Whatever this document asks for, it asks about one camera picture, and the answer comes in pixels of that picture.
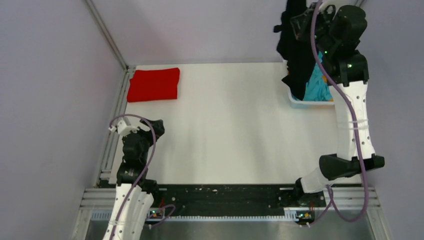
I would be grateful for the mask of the black t shirt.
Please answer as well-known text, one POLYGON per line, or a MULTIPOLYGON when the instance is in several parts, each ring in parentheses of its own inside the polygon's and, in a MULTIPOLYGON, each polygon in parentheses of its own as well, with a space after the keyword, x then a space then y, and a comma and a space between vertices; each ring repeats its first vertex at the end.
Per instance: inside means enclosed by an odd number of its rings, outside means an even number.
POLYGON ((301 90, 294 95, 301 100, 304 98, 305 86, 311 77, 315 59, 311 44, 295 38, 290 19, 302 14, 306 9, 305 0, 287 0, 285 10, 280 17, 280 24, 273 27, 273 32, 280 34, 276 51, 286 61, 291 80, 300 84, 301 90))

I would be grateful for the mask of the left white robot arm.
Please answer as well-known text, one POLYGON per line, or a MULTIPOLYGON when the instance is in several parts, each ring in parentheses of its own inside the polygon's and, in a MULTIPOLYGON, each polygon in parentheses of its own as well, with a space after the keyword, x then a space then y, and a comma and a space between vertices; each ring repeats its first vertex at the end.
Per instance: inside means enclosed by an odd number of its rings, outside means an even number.
POLYGON ((131 125, 129 115, 116 117, 117 123, 109 127, 122 137, 122 162, 116 174, 115 197, 112 213, 103 236, 105 240, 138 240, 143 231, 150 208, 160 202, 157 181, 147 179, 149 165, 156 150, 157 140, 165 133, 163 120, 140 122, 143 130, 131 125))

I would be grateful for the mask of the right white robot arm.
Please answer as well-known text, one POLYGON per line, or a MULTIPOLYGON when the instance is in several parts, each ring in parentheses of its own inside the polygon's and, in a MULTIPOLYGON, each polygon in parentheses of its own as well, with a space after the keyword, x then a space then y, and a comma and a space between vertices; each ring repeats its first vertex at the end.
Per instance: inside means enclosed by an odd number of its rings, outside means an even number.
POLYGON ((298 41, 309 41, 316 63, 327 78, 335 107, 338 145, 322 155, 318 167, 295 182, 293 200, 307 206, 314 194, 339 178, 380 169, 385 158, 373 147, 367 114, 369 68, 357 49, 367 28, 366 14, 355 5, 321 8, 312 3, 290 20, 298 41))

